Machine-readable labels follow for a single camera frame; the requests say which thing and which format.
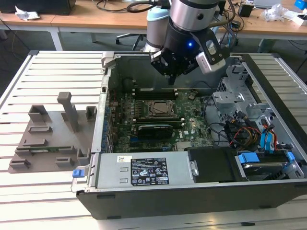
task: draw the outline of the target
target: black wire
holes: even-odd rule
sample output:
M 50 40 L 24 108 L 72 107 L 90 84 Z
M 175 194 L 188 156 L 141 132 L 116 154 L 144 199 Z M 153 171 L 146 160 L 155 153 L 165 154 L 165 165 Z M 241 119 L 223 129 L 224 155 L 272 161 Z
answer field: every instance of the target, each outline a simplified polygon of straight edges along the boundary
M 297 68 L 297 71 L 295 73 L 298 73 L 299 70 L 302 68 L 303 64 L 307 61 L 307 58 L 300 64 L 300 66 Z
M 244 22 L 244 19 L 240 16 L 240 15 L 238 15 L 237 13 L 236 13 L 236 16 L 238 16 L 241 20 L 242 20 L 242 27 L 241 28 L 239 28 L 239 29 L 237 29 L 237 30 L 233 30 L 233 29 L 231 29 L 233 32 L 240 32 L 240 31 L 242 31 L 243 30 L 243 28 L 244 28 L 244 26 L 245 26 L 245 22 Z
M 11 72 L 12 72 L 12 71 L 10 71 L 10 70 L 2 69 L 2 68 L 0 68 L 0 71 L 7 72 L 7 73 L 11 73 Z
M 225 36 L 226 36 L 226 33 L 229 33 L 229 32 L 228 32 L 227 30 L 225 31 L 224 36 L 222 37 L 222 39 L 221 39 L 221 41 L 220 41 L 220 44 L 222 44 L 222 43 L 223 43 L 224 38 L 225 38 Z
M 1 55 L 2 59 L 3 59 L 3 61 L 5 62 L 6 66 L 10 68 L 10 65 L 9 65 L 9 63 L 7 62 L 7 60 L 5 59 L 5 56 L 3 55 L 3 52 L 0 52 L 0 55 Z
M 298 43 L 298 42 L 295 42 L 295 41 L 293 41 L 293 40 L 290 40 L 291 42 L 293 42 L 293 43 L 295 43 L 295 44 L 298 44 L 298 45 L 306 45 L 307 44 L 307 42 L 305 42 L 305 43 Z
M 302 51 L 304 51 L 305 53 L 307 53 L 307 49 L 301 49 L 300 47 L 297 47 L 296 45 L 294 45 L 293 43 L 292 43 L 292 41 L 291 40 L 288 40 L 290 43 L 291 43 L 291 45 L 293 45 L 295 48 L 297 48 L 297 49 L 299 49 L 299 50 L 302 50 Z
M 10 29 L 10 27 L 0 18 L 0 21 L 21 41 L 21 43 L 30 51 L 31 49 L 21 40 L 21 38 L 13 31 Z
M 110 12 L 110 13 L 127 13 L 127 7 L 125 8 L 122 8 L 122 9 L 117 9 L 117 10 L 109 10 L 109 9 L 106 9 L 106 0 L 102 0 L 102 1 L 99 1 L 98 3 L 95 3 L 95 0 L 92 0 L 92 2 L 96 5 L 96 7 L 102 11 L 106 11 L 106 12 Z M 99 6 L 99 4 L 103 2 L 104 3 L 104 6 L 101 7 Z
M 213 90 L 213 88 L 206 82 L 206 81 L 204 81 L 204 80 L 197 80 L 196 82 L 194 82 L 192 85 L 191 85 L 191 89 L 193 89 L 198 83 L 204 83 L 204 84 L 206 84 L 210 89 L 212 89 Z
M 231 18 L 229 18 L 228 20 L 219 21 L 219 22 L 216 22 L 216 23 L 210 23 L 209 28 L 229 24 L 235 18 L 235 16 L 236 16 L 235 7 L 234 7 L 231 0 L 228 0 L 228 3 L 229 3 L 229 6 L 231 8 L 231 12 L 232 12 Z
M 208 106 L 208 104 L 209 104 L 209 100 L 210 100 L 210 99 L 213 99 L 213 94 L 208 98 L 208 100 L 206 101 L 206 105 L 205 105 L 205 107 L 204 107 L 204 109 L 203 109 L 203 118 L 204 118 L 204 120 L 205 120 L 205 124 L 206 124 L 207 126 L 210 127 L 211 131 L 213 131 L 214 133 L 216 133 L 216 134 L 218 134 L 218 135 L 224 137 L 226 140 L 229 140 L 229 138 L 228 138 L 227 136 L 225 136 L 224 134 L 219 133 L 218 131 L 216 131 L 215 129 L 213 129 L 213 128 L 210 126 L 210 125 L 213 125 L 213 124 L 220 124 L 220 123 L 218 123 L 218 122 L 213 122 L 213 123 L 211 123 L 211 124 L 208 124 L 207 121 L 206 121 L 206 109 L 207 109 L 207 106 Z M 237 145 L 246 147 L 245 144 L 242 144 L 242 143 L 236 141 L 234 138 L 232 138 L 231 140 L 232 140 L 235 144 L 237 144 Z
M 213 18 L 214 18 L 216 21 L 220 22 L 220 20 L 219 20 L 218 18 L 216 18 L 216 17 L 213 17 Z M 236 36 L 235 36 L 234 33 L 232 32 L 232 30 L 228 28 L 228 26 L 222 25 L 222 27 L 224 27 L 225 30 L 228 31 L 228 32 L 231 34 L 231 36 L 233 37 L 233 39 L 234 39 L 233 42 L 232 42 L 232 45 L 229 47 L 229 48 L 232 48 L 232 47 L 234 46 L 235 42 L 236 42 Z
M 141 10 L 134 10 L 133 7 L 135 7 L 137 5 L 151 5 L 151 6 L 145 8 L 145 9 L 141 9 Z M 127 6 L 127 11 L 129 13 L 141 13 L 141 12 L 148 11 L 155 6 L 156 6 L 156 4 L 155 4 L 154 1 L 136 1 L 136 2 L 131 3 L 129 6 Z

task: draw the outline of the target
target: wooden desk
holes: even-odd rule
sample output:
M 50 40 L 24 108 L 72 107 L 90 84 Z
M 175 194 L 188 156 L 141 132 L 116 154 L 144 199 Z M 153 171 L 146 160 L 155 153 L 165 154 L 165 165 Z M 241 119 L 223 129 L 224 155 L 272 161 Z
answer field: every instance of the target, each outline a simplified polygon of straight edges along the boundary
M 296 6 L 294 6 L 295 0 L 283 0 L 283 6 L 289 10 L 302 12 Z M 307 26 L 298 26 L 292 21 L 284 19 L 284 22 L 275 21 L 275 22 L 266 22 L 260 17 L 263 9 L 254 9 L 248 18 L 244 18 L 245 26 L 242 31 L 239 32 L 239 37 L 244 35 L 256 35 L 255 38 L 259 38 L 259 35 L 263 36 L 302 36 L 298 39 L 306 40 L 307 36 Z M 236 17 L 237 21 L 241 22 L 242 20 L 239 17 Z
M 51 22 L 54 19 L 54 14 L 40 14 L 40 19 L 37 20 L 29 20 L 24 21 L 17 17 L 14 13 L 1 13 L 0 17 L 1 19 L 7 24 L 7 25 L 34 25 L 34 26 L 51 26 Z
M 109 1 L 106 8 L 122 9 L 129 3 Z M 92 0 L 77 0 L 68 16 L 57 15 L 52 20 L 52 26 L 91 27 L 91 28 L 121 28 L 146 30 L 147 12 L 142 13 L 111 13 L 98 9 Z

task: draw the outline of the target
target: label sticker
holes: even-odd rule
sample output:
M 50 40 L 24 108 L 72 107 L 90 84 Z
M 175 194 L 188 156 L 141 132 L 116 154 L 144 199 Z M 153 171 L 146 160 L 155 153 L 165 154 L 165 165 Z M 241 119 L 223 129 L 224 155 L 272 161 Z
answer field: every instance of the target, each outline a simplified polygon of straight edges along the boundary
M 131 159 L 131 184 L 169 184 L 166 158 Z
M 132 156 L 117 156 L 117 163 L 131 162 Z

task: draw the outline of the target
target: electronic device on desk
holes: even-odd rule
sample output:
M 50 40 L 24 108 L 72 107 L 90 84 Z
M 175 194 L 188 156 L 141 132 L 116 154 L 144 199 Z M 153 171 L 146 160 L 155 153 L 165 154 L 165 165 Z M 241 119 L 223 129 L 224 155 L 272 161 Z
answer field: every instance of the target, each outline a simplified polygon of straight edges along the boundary
M 255 5 L 253 4 L 241 4 L 238 10 L 238 15 L 241 17 L 249 17 Z
M 254 5 L 257 8 L 271 8 L 273 5 L 281 3 L 281 0 L 254 0 Z
M 76 0 L 0 0 L 2 13 L 15 13 L 19 9 L 28 12 L 69 15 Z

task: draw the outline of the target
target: robotic arm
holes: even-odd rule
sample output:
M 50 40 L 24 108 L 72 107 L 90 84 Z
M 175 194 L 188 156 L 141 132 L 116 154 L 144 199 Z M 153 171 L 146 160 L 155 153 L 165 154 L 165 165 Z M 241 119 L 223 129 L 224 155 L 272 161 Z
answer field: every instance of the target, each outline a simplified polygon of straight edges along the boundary
M 161 49 L 150 53 L 151 64 L 174 84 L 177 76 L 188 74 L 198 66 L 203 74 L 216 71 L 229 57 L 227 47 L 221 48 L 210 27 L 219 0 L 172 0 L 170 17 Z M 168 1 L 158 4 L 167 6 Z

